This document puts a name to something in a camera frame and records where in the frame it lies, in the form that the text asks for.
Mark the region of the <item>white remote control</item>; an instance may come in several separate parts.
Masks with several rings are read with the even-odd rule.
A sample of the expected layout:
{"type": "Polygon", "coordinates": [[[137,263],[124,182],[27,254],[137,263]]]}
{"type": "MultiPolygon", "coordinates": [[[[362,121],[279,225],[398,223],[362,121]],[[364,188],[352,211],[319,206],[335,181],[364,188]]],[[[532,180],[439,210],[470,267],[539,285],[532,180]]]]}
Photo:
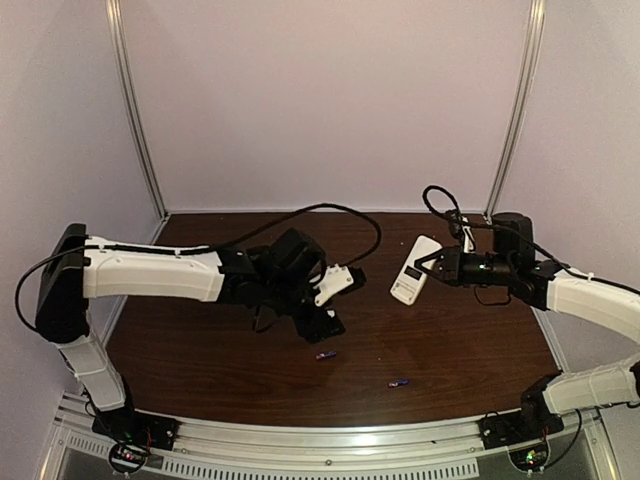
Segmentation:
{"type": "Polygon", "coordinates": [[[390,294],[396,300],[407,306],[415,303],[428,278],[425,270],[430,270],[435,260],[423,262],[420,267],[416,267],[415,262],[438,252],[441,248],[442,245],[430,237],[419,235],[416,238],[390,288],[390,294]]]}

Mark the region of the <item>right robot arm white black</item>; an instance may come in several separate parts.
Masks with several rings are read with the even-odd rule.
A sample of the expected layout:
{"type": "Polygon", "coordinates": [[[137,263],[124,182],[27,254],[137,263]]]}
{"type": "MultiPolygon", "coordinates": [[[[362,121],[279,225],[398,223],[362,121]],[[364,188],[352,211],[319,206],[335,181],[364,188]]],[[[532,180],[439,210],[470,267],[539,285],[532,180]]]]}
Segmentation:
{"type": "MultiPolygon", "coordinates": [[[[467,253],[440,247],[407,258],[401,274],[422,289],[427,278],[449,286],[500,286],[508,295],[541,310],[589,321],[639,341],[639,294],[551,260],[531,256],[467,253]]],[[[639,355],[589,370],[547,376],[521,396],[521,415],[539,431],[560,415],[583,408],[639,404],[639,355]]]]}

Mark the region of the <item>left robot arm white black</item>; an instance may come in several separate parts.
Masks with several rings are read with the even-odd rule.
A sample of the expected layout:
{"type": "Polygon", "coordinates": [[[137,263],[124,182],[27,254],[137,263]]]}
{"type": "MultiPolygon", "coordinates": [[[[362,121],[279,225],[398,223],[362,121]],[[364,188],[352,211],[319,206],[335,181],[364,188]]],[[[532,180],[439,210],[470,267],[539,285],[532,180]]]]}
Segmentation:
{"type": "Polygon", "coordinates": [[[61,353],[106,431],[132,427],[140,415],[89,324],[90,300],[163,297],[268,308],[290,317],[301,338],[317,343],[343,333],[329,303],[359,280],[349,267],[329,265],[322,248],[296,229],[245,250],[119,244],[71,224],[41,270],[35,330],[61,353]]]}

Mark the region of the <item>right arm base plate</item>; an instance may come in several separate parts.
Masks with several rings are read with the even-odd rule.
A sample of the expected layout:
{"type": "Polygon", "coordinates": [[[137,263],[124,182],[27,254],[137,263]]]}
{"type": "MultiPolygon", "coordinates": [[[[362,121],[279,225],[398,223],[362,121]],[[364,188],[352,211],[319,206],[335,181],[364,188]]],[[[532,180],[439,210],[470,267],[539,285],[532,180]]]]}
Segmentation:
{"type": "Polygon", "coordinates": [[[490,411],[476,424],[485,450],[542,440],[564,429],[563,420],[557,415],[531,420],[520,409],[504,413],[490,411]]]}

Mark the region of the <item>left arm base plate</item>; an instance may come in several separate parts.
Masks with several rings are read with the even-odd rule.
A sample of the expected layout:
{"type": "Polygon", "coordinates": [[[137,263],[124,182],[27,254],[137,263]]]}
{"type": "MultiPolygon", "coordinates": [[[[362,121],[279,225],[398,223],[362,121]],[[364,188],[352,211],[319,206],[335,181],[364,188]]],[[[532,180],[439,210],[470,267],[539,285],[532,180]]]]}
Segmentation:
{"type": "Polygon", "coordinates": [[[92,431],[117,443],[171,451],[180,422],[129,407],[94,414],[92,431]]]}

